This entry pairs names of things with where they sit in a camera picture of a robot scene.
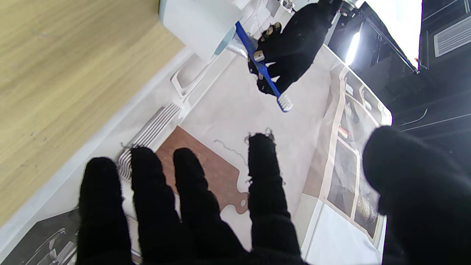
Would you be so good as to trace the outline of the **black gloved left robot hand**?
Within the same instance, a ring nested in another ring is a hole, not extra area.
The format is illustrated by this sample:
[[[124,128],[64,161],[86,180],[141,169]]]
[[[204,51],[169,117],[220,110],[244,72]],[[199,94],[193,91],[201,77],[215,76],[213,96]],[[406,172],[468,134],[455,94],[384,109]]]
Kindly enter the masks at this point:
[[[269,65],[269,75],[276,78],[280,93],[311,67],[342,3],[341,0],[310,3],[296,11],[285,26],[276,22],[262,32],[254,58]]]

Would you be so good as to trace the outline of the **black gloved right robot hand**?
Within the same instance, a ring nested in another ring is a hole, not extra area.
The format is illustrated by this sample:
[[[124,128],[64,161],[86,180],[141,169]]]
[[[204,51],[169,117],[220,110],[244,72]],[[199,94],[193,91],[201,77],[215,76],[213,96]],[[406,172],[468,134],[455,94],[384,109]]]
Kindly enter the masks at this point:
[[[220,217],[196,155],[173,154],[180,213],[158,156],[131,149],[132,190],[144,265],[304,265],[287,209],[274,136],[248,138],[252,250]],[[470,175],[447,155],[391,126],[376,128],[363,152],[364,175],[379,193],[393,248],[383,265],[470,264]],[[88,161],[78,210],[78,265],[131,265],[131,238],[116,164]]]

